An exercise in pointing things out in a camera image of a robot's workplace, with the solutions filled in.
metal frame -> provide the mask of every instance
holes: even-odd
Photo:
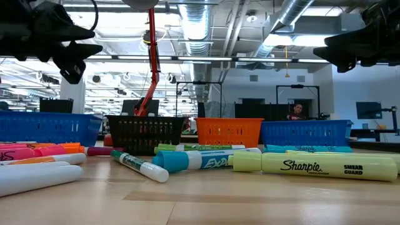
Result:
[[[175,117],[178,116],[178,86],[180,84],[194,84],[194,85],[207,85],[207,84],[219,84],[220,87],[220,93],[219,93],[219,117],[222,118],[223,116],[223,83],[222,82],[206,82],[206,81],[193,81],[193,82],[189,82],[189,81],[178,81],[176,82],[176,100],[175,100]]]
[[[296,84],[296,85],[277,85],[276,86],[276,104],[279,104],[279,94],[278,94],[278,89],[279,88],[291,88],[291,89],[303,89],[303,88],[315,88],[317,89],[317,101],[318,101],[318,116],[321,113],[321,102],[319,99],[319,86],[308,86],[308,85],[302,85],[302,84]]]

computer monitor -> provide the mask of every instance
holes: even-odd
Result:
[[[122,104],[122,113],[127,113],[129,116],[134,116],[134,107],[138,101],[139,100],[124,100],[124,103]],[[151,100],[147,107],[146,115],[148,116],[149,113],[154,113],[154,116],[158,116],[159,103],[159,100]]]
[[[382,119],[380,102],[356,102],[358,119]]]

black plastic basket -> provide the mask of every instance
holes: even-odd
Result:
[[[183,117],[107,116],[112,145],[134,156],[153,156],[158,144],[179,144]]]

ceiling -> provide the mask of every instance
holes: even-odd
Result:
[[[95,13],[90,1],[63,0],[62,2],[75,24],[88,29],[92,26]],[[170,2],[171,8],[176,9],[176,5],[172,3],[179,2],[179,0]],[[219,4],[211,6],[210,56],[220,56],[228,31],[229,20],[235,19],[231,16],[234,1],[218,0],[211,2]],[[338,16],[347,9],[354,9],[351,12],[357,13],[365,7],[365,2],[367,1],[317,0],[303,16]],[[142,35],[148,29],[147,13],[129,12],[130,9],[125,5],[121,6],[123,3],[119,0],[97,1],[97,4],[100,13],[95,30],[96,37],[83,42],[102,45],[104,50],[101,54],[103,55],[147,55],[147,47],[142,42]],[[279,11],[281,4],[281,0],[255,0],[250,2],[247,11],[255,11],[257,20],[253,22],[244,20],[232,55],[249,53],[260,46],[264,41],[263,26],[267,16]],[[187,40],[183,36],[180,15],[156,13],[156,27],[159,55],[187,55],[185,48]],[[316,58],[312,54],[312,48],[304,46],[288,46],[287,49],[275,47],[271,54],[276,58]],[[7,100],[14,108],[35,109],[38,106],[38,98],[59,97],[60,85],[49,84],[48,79],[43,79],[45,75],[61,81],[59,69],[53,62],[43,63],[35,60],[19,62],[11,58],[0,59],[0,62],[2,79],[0,98]],[[155,95],[162,102],[161,114],[165,116],[173,115],[175,109],[176,85],[168,82],[167,77],[172,75],[178,81],[192,81],[189,65],[189,63],[161,64],[162,74],[157,87],[158,92]],[[313,65],[290,65],[293,69],[307,69],[311,66]],[[285,63],[274,65],[277,70],[285,67]],[[87,76],[87,113],[117,114],[121,110],[123,99],[137,99],[144,96],[151,82],[151,73],[147,62],[89,61],[85,75]],[[100,76],[101,81],[99,83],[94,82],[93,76]],[[124,90],[126,94],[118,94],[116,88]],[[197,101],[191,90],[191,85],[187,85],[183,89],[182,96],[179,97],[178,110],[180,115],[191,115],[197,112]]]

basket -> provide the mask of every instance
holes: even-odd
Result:
[[[179,144],[183,117],[107,116],[113,146],[134,156],[153,156],[158,144]]]
[[[347,146],[351,124],[349,120],[263,122],[261,136],[265,146]]]
[[[101,119],[93,115],[0,111],[0,141],[94,146]]]
[[[199,144],[256,148],[264,119],[196,118]]]

